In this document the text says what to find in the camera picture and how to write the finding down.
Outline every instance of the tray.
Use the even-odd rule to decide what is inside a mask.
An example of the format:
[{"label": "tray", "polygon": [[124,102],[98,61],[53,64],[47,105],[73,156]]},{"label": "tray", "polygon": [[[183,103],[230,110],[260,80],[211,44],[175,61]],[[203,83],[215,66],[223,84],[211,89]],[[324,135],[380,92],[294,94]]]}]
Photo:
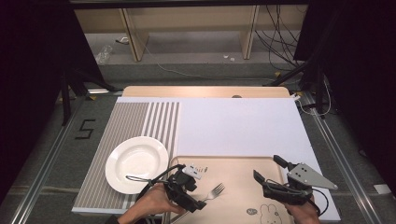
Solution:
[{"label": "tray", "polygon": [[[219,183],[225,190],[215,200],[206,201],[202,210],[187,214],[177,224],[195,223],[292,223],[285,206],[263,197],[262,186],[253,178],[253,170],[266,179],[283,184],[279,166],[270,157],[185,157],[171,160],[171,165],[194,164],[201,173],[197,189],[188,192],[202,200]],[[163,223],[177,214],[165,214]]]}]

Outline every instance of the silver fork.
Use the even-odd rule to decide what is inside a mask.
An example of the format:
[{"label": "silver fork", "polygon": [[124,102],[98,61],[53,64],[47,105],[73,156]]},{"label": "silver fork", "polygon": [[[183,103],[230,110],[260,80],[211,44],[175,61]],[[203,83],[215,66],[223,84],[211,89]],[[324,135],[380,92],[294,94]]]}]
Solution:
[{"label": "silver fork", "polygon": [[[220,183],[219,185],[217,185],[215,188],[213,188],[212,190],[210,190],[209,193],[207,193],[207,196],[202,200],[202,202],[206,202],[207,200],[213,200],[215,198],[217,198],[221,192],[224,190],[224,185],[222,183]],[[175,224],[178,221],[180,221],[184,216],[186,216],[189,213],[189,211],[187,211],[186,213],[182,214],[182,215],[178,215],[177,217],[174,217],[171,219],[171,224]]]}]

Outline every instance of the robotic device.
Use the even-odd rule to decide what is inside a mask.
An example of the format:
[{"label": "robotic device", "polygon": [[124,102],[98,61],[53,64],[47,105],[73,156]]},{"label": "robotic device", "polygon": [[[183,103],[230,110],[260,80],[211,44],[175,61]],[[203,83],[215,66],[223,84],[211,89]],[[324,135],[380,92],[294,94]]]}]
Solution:
[{"label": "robotic device", "polygon": [[[160,180],[164,175],[176,168],[177,171],[174,174],[170,175],[165,181]],[[189,194],[187,194],[187,191],[194,191],[197,188],[195,185],[195,178],[201,179],[200,174],[197,172],[193,165],[175,165],[152,180],[128,175],[126,176],[126,178],[134,181],[148,182],[148,184],[139,193],[136,200],[139,200],[149,190],[149,188],[154,186],[154,184],[163,183],[169,200],[177,203],[191,213],[193,213],[196,209],[203,209],[206,205],[206,203],[196,201]]]},{"label": "robotic device", "polygon": [[320,213],[320,209],[311,201],[313,190],[315,190],[312,187],[324,189],[338,189],[338,187],[304,163],[293,164],[286,162],[277,155],[274,156],[274,161],[283,168],[288,167],[289,183],[281,185],[268,179],[265,180],[261,174],[253,170],[254,179],[262,185],[264,197],[292,205],[311,203],[317,209],[318,216],[321,216],[327,210],[327,207]]}]

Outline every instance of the round plate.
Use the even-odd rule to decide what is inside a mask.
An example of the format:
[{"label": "round plate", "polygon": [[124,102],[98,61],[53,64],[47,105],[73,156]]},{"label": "round plate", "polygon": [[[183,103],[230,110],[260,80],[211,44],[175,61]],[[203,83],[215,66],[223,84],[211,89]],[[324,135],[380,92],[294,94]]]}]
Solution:
[{"label": "round plate", "polygon": [[106,179],[114,190],[136,194],[147,185],[127,179],[131,175],[152,179],[166,170],[169,162],[165,146],[155,138],[140,136],[119,144],[106,162]]}]

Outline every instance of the gray carpet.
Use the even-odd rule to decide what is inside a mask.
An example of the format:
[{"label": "gray carpet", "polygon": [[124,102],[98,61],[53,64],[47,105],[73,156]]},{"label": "gray carpet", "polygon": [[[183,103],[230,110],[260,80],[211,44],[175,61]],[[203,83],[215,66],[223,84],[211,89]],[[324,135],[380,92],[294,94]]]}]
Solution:
[{"label": "gray carpet", "polygon": [[[269,64],[167,64],[165,67],[183,74],[204,76],[205,78],[165,72],[158,65],[149,64],[105,65],[100,68],[105,80],[119,88],[130,85],[261,86],[269,82],[268,78],[273,79],[276,71]],[[290,90],[298,89],[294,80],[289,80],[288,83],[287,87]],[[97,88],[91,83],[87,86]],[[110,94],[97,96],[94,100],[89,97],[84,100],[28,223],[93,224],[105,222],[106,217],[83,217],[71,213],[71,208],[91,165],[116,100],[117,96]],[[301,118],[323,174],[339,187],[339,190],[333,190],[331,194],[342,218],[340,223],[365,223],[364,217],[314,119],[305,113],[302,113]],[[343,120],[342,114],[332,110],[332,113],[326,115],[325,118],[381,218],[385,223],[392,223],[396,220],[394,213],[396,202],[390,194],[378,195],[376,193],[373,185],[384,182],[369,160],[358,153],[359,145]],[[87,132],[79,130],[82,122],[86,119],[94,120],[86,121],[84,125],[85,128],[93,129],[92,135],[87,139],[77,139],[77,137],[88,136]],[[55,105],[51,122],[42,133],[42,138],[23,167],[19,178],[15,181],[13,190],[0,207],[0,223],[9,223],[21,201],[22,194],[34,181],[61,128],[61,123],[62,106],[58,103]]]}]

